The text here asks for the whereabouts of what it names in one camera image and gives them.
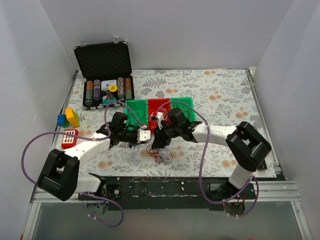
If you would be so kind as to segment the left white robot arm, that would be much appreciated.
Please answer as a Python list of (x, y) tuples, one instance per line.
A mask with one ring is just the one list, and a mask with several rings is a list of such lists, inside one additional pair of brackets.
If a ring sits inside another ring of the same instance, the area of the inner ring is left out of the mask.
[(36, 185), (61, 201), (73, 194), (89, 193), (95, 200), (106, 196), (106, 187), (100, 177), (80, 174), (85, 163), (109, 150), (119, 142), (136, 145), (142, 143), (143, 129), (139, 126), (127, 127), (128, 116), (116, 112), (111, 122), (104, 124), (91, 137), (65, 150), (53, 149), (49, 152)]

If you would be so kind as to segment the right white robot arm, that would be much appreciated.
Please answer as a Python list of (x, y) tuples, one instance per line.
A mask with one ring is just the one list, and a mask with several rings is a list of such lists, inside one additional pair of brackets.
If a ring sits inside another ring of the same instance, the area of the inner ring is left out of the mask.
[(270, 143), (248, 122), (236, 126), (209, 126), (205, 122), (190, 121), (180, 108), (173, 108), (164, 120), (162, 112), (153, 113), (150, 119), (157, 123), (153, 130), (152, 149), (163, 149), (171, 139), (181, 137), (187, 142), (217, 144), (229, 147), (237, 165), (226, 184), (227, 195), (237, 199), (245, 192), (253, 173), (271, 152)]

